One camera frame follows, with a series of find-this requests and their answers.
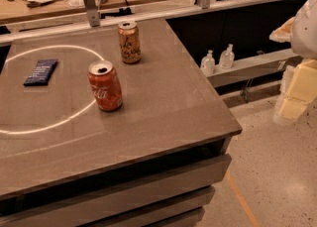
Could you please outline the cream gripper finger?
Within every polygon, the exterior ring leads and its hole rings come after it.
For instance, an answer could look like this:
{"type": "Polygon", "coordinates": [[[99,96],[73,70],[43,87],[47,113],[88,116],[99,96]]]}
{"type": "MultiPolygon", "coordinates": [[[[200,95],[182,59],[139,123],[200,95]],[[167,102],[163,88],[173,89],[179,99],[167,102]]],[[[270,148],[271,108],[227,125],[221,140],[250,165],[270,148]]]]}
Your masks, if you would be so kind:
{"type": "Polygon", "coordinates": [[[317,60],[305,59],[298,66],[288,65],[282,76],[273,121],[282,126],[296,122],[316,98],[317,60]]]}
{"type": "Polygon", "coordinates": [[[278,43],[290,43],[293,23],[294,17],[288,19],[283,25],[271,32],[269,39],[278,43]]]}

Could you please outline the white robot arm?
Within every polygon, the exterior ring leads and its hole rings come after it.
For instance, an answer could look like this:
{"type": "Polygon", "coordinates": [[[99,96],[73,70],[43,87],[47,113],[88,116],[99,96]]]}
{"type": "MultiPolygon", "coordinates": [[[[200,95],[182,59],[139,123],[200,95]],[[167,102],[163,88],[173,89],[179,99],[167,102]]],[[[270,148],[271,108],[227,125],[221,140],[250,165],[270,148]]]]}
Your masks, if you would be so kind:
{"type": "Polygon", "coordinates": [[[274,107],[273,121],[290,125],[317,98],[317,0],[307,0],[269,38],[279,43],[289,42],[292,51],[303,58],[296,67],[286,67],[274,107]]]}

